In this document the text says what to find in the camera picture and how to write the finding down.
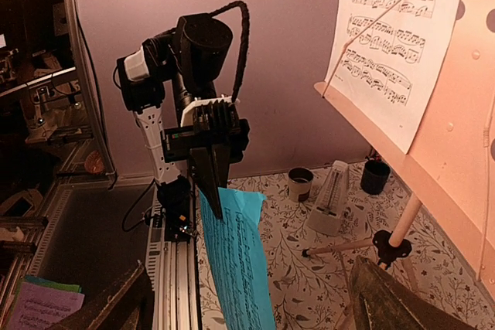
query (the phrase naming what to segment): floral pattern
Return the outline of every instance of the floral pattern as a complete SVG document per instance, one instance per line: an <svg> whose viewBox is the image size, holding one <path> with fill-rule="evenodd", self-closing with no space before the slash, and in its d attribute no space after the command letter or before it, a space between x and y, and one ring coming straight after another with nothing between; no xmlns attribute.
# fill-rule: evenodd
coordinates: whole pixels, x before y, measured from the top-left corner
<svg viewBox="0 0 495 330"><path fill-rule="evenodd" d="M277 328L283 330L332 329L349 301L347 279L357 255L377 260L374 247L302 257L302 250L371 238L378 230L392 230L408 201L408 191L393 175L379 196L359 187L363 164L350 166L350 191L345 219L338 237L317 233L306 226L328 168L314 170L312 193L306 202L287 197L286 174L263 175L229 181L232 189L267 196L259 224L268 262L270 295ZM198 212L198 256L203 328L227 328L224 322L204 246ZM418 295L443 311L478 328L495 328L495 305L486 289L473 279L472 270L423 209L408 239L418 281ZM401 261L388 270L411 288Z"/></svg>

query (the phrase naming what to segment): black cup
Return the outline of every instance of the black cup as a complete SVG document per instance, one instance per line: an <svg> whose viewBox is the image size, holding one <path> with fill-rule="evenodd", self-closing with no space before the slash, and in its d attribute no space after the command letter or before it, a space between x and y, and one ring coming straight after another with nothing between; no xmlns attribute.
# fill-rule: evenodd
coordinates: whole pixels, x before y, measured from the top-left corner
<svg viewBox="0 0 495 330"><path fill-rule="evenodd" d="M384 190L390 175L390 167L384 162L369 160L364 165L361 188L370 195L378 195Z"/></svg>

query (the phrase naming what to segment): wall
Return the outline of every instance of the wall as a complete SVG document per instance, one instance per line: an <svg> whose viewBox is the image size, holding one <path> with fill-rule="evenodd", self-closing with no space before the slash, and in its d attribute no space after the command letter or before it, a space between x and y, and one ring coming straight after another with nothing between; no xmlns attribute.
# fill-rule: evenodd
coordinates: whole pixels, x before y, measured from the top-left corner
<svg viewBox="0 0 495 330"><path fill-rule="evenodd" d="M149 174L151 166L131 113L111 82L115 60L175 26L179 16L210 12L231 1L78 0L120 175ZM367 143L312 88L326 72L338 0L244 1L251 12L251 42L239 111L249 120L251 141L231 175L363 158ZM230 11L220 19L233 29L236 40L217 80L217 92L229 94L237 64L240 13ZM166 125L174 125L171 94L164 113Z"/></svg>

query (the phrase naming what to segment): white paper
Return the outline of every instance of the white paper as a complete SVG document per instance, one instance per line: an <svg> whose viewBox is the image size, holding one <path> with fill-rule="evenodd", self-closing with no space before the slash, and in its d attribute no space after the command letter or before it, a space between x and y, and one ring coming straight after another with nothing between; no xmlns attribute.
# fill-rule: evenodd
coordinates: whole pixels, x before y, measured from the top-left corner
<svg viewBox="0 0 495 330"><path fill-rule="evenodd" d="M397 0L339 0L328 82L344 43ZM331 85L404 153L438 79L459 0L403 0L356 39Z"/></svg>

